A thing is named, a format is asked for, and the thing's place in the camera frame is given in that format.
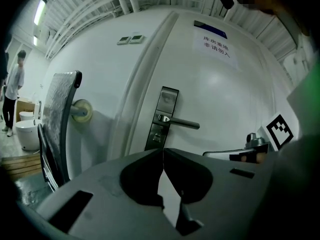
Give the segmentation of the white toilet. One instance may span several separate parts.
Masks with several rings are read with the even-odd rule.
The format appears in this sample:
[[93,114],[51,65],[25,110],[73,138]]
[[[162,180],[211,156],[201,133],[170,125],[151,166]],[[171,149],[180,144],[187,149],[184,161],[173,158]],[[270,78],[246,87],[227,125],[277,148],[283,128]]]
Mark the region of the white toilet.
[[40,142],[38,137],[38,124],[40,119],[36,119],[33,112],[21,111],[20,121],[15,124],[17,137],[21,148],[25,151],[38,151]]

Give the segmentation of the blue door plate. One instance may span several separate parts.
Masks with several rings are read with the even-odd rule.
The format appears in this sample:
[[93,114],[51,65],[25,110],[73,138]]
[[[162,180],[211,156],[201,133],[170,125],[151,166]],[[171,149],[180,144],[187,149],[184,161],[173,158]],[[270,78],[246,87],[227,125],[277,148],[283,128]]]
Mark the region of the blue door plate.
[[224,38],[224,39],[227,39],[227,38],[228,38],[227,35],[226,35],[226,33],[225,33],[224,31],[222,31],[222,30],[220,30],[220,29],[218,29],[218,28],[215,28],[215,27],[213,27],[213,26],[211,26],[211,25],[208,25],[208,24],[206,24],[206,23],[203,23],[203,22],[200,22],[200,21],[195,20],[195,21],[193,22],[193,25],[194,25],[195,27],[197,27],[197,28],[200,28],[200,29],[209,31],[209,32],[211,32],[211,33],[214,33],[214,34],[216,34],[216,35],[218,35],[218,36],[220,36],[220,37],[222,37],[222,38]]

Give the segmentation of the wooden slat pallet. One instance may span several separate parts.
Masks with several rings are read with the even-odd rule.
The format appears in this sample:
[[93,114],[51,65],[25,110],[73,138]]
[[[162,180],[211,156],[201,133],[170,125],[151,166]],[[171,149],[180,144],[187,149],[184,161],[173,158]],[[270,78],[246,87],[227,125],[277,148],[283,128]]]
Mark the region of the wooden slat pallet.
[[0,161],[0,166],[13,181],[42,172],[41,157],[39,153],[4,157]]

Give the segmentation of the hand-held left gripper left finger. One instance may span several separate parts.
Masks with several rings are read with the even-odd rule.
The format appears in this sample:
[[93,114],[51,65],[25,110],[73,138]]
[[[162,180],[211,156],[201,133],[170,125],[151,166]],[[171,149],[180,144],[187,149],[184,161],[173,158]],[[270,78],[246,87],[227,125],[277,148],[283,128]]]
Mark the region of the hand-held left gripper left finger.
[[38,208],[51,240],[174,240],[175,228],[153,205],[162,151],[149,150],[93,166]]

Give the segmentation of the metal platform trolley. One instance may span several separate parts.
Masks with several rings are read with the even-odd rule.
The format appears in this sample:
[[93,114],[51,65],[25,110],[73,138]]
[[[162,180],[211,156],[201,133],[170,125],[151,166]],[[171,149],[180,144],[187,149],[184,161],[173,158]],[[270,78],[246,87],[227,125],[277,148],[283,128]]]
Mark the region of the metal platform trolley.
[[52,191],[70,181],[66,157],[69,117],[78,123],[86,123],[93,115],[89,101],[73,101],[81,82],[82,73],[78,70],[54,74],[45,98],[41,123],[37,125],[42,174]]

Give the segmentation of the white paper door notice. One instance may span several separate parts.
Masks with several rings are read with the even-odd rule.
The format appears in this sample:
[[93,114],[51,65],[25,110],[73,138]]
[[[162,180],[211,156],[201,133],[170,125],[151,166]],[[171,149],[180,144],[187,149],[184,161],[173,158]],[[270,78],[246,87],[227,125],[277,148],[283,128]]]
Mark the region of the white paper door notice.
[[195,31],[193,35],[193,49],[212,56],[232,66],[234,69],[239,69],[234,47],[220,37]]

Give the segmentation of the silver door lock plate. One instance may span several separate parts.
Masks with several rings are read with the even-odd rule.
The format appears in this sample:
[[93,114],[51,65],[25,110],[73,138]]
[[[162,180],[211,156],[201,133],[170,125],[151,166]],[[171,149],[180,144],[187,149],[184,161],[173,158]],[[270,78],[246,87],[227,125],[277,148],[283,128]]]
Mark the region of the silver door lock plate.
[[[163,86],[153,115],[152,124],[148,133],[144,150],[162,149],[165,146],[170,124],[158,121],[159,115],[173,116],[179,91]],[[153,141],[155,133],[161,134],[161,143]]]

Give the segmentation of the white door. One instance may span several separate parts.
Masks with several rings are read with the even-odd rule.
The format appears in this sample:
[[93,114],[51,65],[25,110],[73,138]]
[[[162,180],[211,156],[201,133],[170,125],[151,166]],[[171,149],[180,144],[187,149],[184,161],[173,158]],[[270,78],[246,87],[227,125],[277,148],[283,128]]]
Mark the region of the white door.
[[[199,21],[226,33],[227,39],[194,26]],[[194,50],[194,33],[215,35],[234,48],[238,67]],[[298,119],[288,103],[293,85],[275,57],[258,41],[216,18],[181,11],[150,78],[127,154],[145,149],[162,87],[179,91],[173,116],[200,125],[169,128],[165,147],[202,155],[236,150],[280,114],[293,138]]]

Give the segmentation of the brown cardboard box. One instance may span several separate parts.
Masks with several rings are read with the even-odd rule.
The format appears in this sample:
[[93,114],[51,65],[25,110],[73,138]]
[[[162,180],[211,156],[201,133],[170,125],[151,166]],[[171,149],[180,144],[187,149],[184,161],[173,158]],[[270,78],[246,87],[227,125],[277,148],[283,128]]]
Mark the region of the brown cardboard box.
[[18,98],[15,105],[15,122],[34,119],[35,103],[26,98]]

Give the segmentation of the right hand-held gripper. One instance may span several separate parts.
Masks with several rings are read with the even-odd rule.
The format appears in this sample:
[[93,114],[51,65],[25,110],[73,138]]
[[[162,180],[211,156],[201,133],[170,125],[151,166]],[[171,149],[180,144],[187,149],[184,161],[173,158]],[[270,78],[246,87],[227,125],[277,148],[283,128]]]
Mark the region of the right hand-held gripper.
[[244,149],[206,151],[202,155],[204,157],[229,156],[231,161],[263,163],[268,153],[279,151],[294,137],[291,129],[281,114],[277,114],[270,122],[261,126],[255,134],[257,137],[264,138],[265,145],[250,149],[247,149],[245,146]]

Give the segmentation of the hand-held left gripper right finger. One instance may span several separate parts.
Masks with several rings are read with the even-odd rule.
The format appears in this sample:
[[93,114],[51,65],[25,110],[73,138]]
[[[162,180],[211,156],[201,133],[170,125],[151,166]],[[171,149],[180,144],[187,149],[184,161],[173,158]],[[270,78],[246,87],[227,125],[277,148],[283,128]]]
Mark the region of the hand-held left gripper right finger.
[[185,240],[243,240],[277,154],[260,164],[163,151],[163,213]]

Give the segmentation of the person's right forearm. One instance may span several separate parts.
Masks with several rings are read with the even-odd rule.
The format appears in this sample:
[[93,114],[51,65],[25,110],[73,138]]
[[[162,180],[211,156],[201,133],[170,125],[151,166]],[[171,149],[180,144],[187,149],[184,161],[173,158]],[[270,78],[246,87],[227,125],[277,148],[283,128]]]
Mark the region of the person's right forearm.
[[308,85],[301,82],[287,100],[298,120],[298,137],[315,136],[317,134],[317,109]]

